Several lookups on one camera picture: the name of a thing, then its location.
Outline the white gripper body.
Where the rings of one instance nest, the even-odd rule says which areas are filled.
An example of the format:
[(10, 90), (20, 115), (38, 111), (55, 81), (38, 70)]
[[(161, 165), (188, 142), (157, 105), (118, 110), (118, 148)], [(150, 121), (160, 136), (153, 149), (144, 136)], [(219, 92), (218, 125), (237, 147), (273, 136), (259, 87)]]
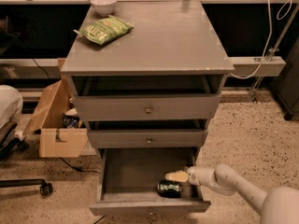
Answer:
[(201, 169), (197, 166), (189, 167), (187, 169), (188, 181), (191, 185), (196, 185), (196, 186), (201, 185), (200, 172)]

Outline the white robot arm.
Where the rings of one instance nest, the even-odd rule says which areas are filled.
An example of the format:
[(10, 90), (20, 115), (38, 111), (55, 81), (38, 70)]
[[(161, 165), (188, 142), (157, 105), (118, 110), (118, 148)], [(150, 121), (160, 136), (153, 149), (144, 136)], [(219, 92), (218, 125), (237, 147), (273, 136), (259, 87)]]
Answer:
[(299, 224), (298, 189), (278, 187), (266, 192), (226, 164), (214, 169), (192, 166), (186, 171), (168, 173), (165, 178), (206, 186), (222, 195), (237, 192), (260, 215), (260, 224)]

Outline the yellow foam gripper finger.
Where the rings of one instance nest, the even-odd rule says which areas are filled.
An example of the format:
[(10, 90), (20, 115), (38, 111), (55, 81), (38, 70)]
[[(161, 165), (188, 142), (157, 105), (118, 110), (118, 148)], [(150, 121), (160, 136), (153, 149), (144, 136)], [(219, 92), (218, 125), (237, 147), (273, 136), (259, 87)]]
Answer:
[(189, 175), (185, 171), (176, 171), (166, 174), (165, 179), (176, 182), (187, 182), (189, 179)]

